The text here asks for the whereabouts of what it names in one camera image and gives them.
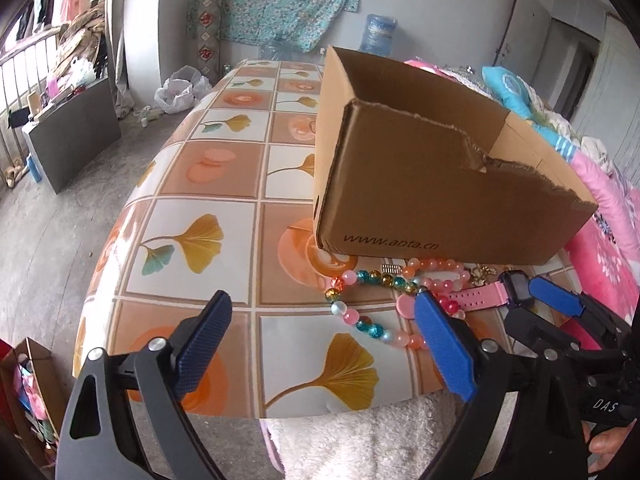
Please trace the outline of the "blue water jug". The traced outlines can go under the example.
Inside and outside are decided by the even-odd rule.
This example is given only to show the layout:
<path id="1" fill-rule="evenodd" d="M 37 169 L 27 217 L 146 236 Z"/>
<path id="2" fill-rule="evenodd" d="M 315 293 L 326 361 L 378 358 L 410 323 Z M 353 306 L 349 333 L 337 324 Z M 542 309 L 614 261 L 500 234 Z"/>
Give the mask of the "blue water jug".
<path id="1" fill-rule="evenodd" d="M 364 25 L 359 51 L 388 58 L 392 53 L 396 28 L 397 21 L 394 18 L 369 14 Z"/>

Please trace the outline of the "grey cabinet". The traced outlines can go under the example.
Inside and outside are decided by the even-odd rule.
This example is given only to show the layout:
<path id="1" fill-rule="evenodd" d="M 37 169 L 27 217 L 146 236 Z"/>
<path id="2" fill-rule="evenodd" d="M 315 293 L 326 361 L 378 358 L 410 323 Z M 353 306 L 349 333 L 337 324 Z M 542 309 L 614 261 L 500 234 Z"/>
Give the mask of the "grey cabinet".
<path id="1" fill-rule="evenodd" d="M 45 118 L 28 122 L 23 134 L 40 176 L 60 194 L 122 136 L 110 83 L 106 78 L 95 81 Z"/>

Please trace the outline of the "brown cardboard box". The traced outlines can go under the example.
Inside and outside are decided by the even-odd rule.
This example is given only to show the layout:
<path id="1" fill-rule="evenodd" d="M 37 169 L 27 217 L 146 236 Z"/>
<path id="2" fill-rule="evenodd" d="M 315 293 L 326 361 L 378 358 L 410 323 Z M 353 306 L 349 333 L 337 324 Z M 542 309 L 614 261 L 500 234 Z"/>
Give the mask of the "brown cardboard box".
<path id="1" fill-rule="evenodd" d="M 314 237 L 328 252 L 541 264 L 597 203 L 524 119 L 441 76 L 326 54 L 314 144 Z"/>

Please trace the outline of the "white plastic bag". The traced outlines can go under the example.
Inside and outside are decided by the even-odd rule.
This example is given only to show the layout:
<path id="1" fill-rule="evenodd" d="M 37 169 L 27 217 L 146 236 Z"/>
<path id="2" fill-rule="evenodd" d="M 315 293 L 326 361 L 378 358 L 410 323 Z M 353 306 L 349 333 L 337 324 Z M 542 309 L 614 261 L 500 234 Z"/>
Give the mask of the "white plastic bag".
<path id="1" fill-rule="evenodd" d="M 165 114 L 178 114 L 190 110 L 212 90 L 212 84 L 197 68 L 186 65 L 155 91 L 154 104 Z"/>

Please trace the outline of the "pink strap smartwatch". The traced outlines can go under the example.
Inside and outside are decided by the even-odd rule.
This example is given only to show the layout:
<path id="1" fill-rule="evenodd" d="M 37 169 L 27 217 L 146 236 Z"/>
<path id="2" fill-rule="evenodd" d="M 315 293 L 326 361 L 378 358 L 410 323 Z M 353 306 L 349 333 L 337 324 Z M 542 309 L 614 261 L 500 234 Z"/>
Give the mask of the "pink strap smartwatch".
<path id="1" fill-rule="evenodd" d="M 529 308 L 535 298 L 529 292 L 529 277 L 520 270 L 504 271 L 498 281 L 468 289 L 438 290 L 435 299 L 451 316 L 493 308 Z"/>

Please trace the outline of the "gold clover earring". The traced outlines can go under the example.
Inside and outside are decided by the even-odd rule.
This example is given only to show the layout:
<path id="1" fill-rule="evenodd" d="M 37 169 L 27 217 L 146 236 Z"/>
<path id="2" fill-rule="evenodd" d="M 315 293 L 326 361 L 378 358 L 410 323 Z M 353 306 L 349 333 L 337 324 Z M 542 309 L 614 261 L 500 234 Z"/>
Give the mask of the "gold clover earring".
<path id="1" fill-rule="evenodd" d="M 470 284 L 474 287 L 484 286 L 498 280 L 500 271 L 494 266 L 477 264 L 470 270 Z"/>

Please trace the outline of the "white fluffy towel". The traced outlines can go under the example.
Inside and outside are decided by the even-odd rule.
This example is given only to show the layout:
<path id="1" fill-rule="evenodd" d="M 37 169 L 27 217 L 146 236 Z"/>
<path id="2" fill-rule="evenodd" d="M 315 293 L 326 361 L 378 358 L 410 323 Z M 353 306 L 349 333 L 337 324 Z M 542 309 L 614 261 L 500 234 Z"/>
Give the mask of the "white fluffy towel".
<path id="1" fill-rule="evenodd" d="M 287 479 L 417 479 L 445 443 L 463 402 L 439 390 L 368 410 L 260 422 Z"/>

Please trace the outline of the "red patterned rolled mat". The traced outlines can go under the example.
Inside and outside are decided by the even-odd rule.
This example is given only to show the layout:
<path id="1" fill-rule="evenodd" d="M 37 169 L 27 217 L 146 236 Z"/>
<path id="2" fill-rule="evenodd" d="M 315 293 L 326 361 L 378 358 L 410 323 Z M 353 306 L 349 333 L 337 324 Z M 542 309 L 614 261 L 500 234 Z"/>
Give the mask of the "red patterned rolled mat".
<path id="1" fill-rule="evenodd" d="M 216 84 L 220 79 L 221 0 L 202 0 L 196 14 L 196 66 Z"/>

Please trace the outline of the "pink floral quilt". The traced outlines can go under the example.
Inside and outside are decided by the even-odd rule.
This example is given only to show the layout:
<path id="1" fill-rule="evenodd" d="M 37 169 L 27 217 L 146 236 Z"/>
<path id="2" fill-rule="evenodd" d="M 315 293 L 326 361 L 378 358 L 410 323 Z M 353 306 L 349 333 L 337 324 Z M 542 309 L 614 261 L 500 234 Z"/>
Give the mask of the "pink floral quilt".
<path id="1" fill-rule="evenodd" d="M 472 76 L 419 60 L 409 66 L 457 81 L 499 102 L 484 84 Z M 596 298 L 627 323 L 634 320 L 639 299 L 639 190 L 608 159 L 602 142 L 578 136 L 579 148 L 568 164 L 585 183 L 598 209 L 567 243 L 570 263 L 582 291 Z"/>

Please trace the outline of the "blue floral pillow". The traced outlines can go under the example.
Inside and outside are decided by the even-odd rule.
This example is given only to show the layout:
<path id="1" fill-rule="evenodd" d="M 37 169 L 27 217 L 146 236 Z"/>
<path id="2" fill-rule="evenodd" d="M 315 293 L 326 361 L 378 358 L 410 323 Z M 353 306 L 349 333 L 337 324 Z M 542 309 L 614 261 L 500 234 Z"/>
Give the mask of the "blue floral pillow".
<path id="1" fill-rule="evenodd" d="M 544 104 L 533 87 L 502 66 L 484 66 L 482 77 L 504 107 L 525 120 L 566 162 L 572 161 L 579 148 L 577 133 L 567 119 Z"/>

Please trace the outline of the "ginkgo pattern tablecloth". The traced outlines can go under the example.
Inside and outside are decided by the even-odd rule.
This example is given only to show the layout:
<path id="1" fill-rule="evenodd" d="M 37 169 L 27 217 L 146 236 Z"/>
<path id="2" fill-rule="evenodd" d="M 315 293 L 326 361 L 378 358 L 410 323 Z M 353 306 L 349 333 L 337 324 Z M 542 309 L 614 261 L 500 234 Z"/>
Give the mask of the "ginkgo pattern tablecloth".
<path id="1" fill-rule="evenodd" d="M 190 412 L 320 415 L 440 389 L 402 292 L 354 276 L 395 263 L 450 290 L 470 286 L 474 263 L 317 245 L 324 64 L 244 61 L 186 116 L 134 187 L 96 264 L 76 366 L 96 347 L 128 353 L 168 336 L 223 290 L 232 320 L 202 384 L 184 399 Z"/>

